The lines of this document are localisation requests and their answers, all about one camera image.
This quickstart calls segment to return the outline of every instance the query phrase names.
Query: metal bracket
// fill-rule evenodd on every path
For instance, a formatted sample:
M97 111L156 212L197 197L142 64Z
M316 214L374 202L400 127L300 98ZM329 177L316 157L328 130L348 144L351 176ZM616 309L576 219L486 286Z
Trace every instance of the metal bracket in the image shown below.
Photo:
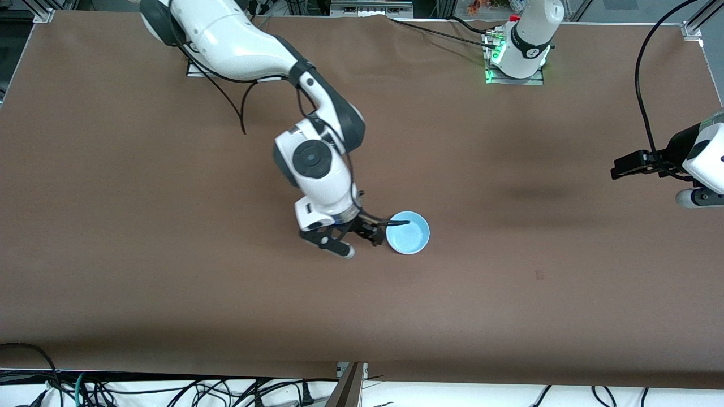
M724 9L724 0L708 0L701 9L697 10L690 19L681 24L681 32L687 41L698 41L702 39L701 28L709 22L712 17Z
M55 15L55 9L46 9L45 14L36 14L33 17L33 24L47 24L53 20Z
M693 32L690 32L690 29L691 26L689 22L685 21L681 24L681 35L683 35L683 39L685 41L700 41L702 39L702 31L697 28Z
M341 378L342 375L347 371L347 367L351 362L337 362L337 378ZM363 379L367 380L367 363L363 364L364 372Z
M360 394L362 393L362 381L367 376L367 364L363 362L339 362L337 363L337 374L342 373L342 378L334 386L332 395L324 407L359 407Z

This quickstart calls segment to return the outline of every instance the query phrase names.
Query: white floor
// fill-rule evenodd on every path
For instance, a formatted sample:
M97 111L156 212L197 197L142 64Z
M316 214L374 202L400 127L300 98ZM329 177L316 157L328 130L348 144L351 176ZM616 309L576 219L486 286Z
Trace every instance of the white floor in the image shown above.
M114 390L155 390L183 387L189 381L173 382L120 382L111 383ZM232 380L228 384L233 392L244 391L251 380ZM309 385L313 398L327 397L335 383L312 382ZM539 385L472 385L413 382L366 382L362 394L362 407L379 407L392 402L391 407L531 407L544 386ZM0 386L0 407L17 407L30 404L43 391L44 385ZM641 388L611 387L619 407L639 407ZM601 398L609 403L606 393L599 388ZM148 395L116 395L117 407L163 407L177 392ZM195 391L189 391L176 407L190 406ZM293 386L280 389L263 398L266 407L297 400ZM73 407L74 401L66 396L65 405ZM57 391L46 396L43 407L59 406ZM724 390L674 390L651 389L646 407L721 407L724 406ZM198 407L224 407L224 403L205 397ZM593 398L590 387L553 386L541 407L601 407Z

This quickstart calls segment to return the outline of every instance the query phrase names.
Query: light blue bowl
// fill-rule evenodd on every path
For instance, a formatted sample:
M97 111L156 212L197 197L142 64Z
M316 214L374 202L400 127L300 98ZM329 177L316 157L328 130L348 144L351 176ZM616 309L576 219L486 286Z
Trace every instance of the light blue bowl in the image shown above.
M395 251L402 254L415 254L425 248L430 240L430 225L422 215L404 211L396 214L391 220L408 220L410 223L387 227L387 242Z

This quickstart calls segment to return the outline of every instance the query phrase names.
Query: metal frame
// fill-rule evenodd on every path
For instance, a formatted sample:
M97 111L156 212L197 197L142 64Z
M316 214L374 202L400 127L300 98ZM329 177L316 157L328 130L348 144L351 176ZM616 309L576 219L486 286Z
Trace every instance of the metal frame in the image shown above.
M365 374L363 362L348 364L324 407L359 407Z
M65 9L57 0L22 0L22 2L35 16L33 22L36 24L50 22L53 20L55 10Z
M575 13L573 13L573 16L568 19L568 21L572 22L579 22L581 21L581 18L583 18L584 14L588 11L588 8L591 6L591 3L593 3L593 0L584 0L583 3L581 3L581 6L576 10ZM571 6L569 1L566 1L567 6Z
M721 9L724 8L724 0L709 0L691 18L685 20L681 26L683 36L686 39L697 39L702 36L701 28Z

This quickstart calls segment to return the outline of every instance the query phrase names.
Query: robotic arm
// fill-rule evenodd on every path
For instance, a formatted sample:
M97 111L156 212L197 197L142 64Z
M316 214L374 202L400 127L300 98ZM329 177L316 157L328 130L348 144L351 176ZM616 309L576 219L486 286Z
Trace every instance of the robotic arm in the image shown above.
M709 119L676 133L656 160L651 151L639 150L616 159L611 178L657 173L659 177L685 174L694 184L676 194L684 208L724 206L724 109Z
M234 0L141 0L140 10L156 38L168 46L193 44L195 58L218 76L284 79L308 95L318 109L274 142L277 166L305 195L295 204L300 236L346 259L354 255L342 241L347 232L382 243L381 226L394 223L360 217L358 191L342 159L362 144L364 120L312 63L285 39L256 28Z
M509 77L533 76L545 64L553 34L563 21L565 8L560 0L529 0L521 19L510 21L495 30L502 39L491 63Z

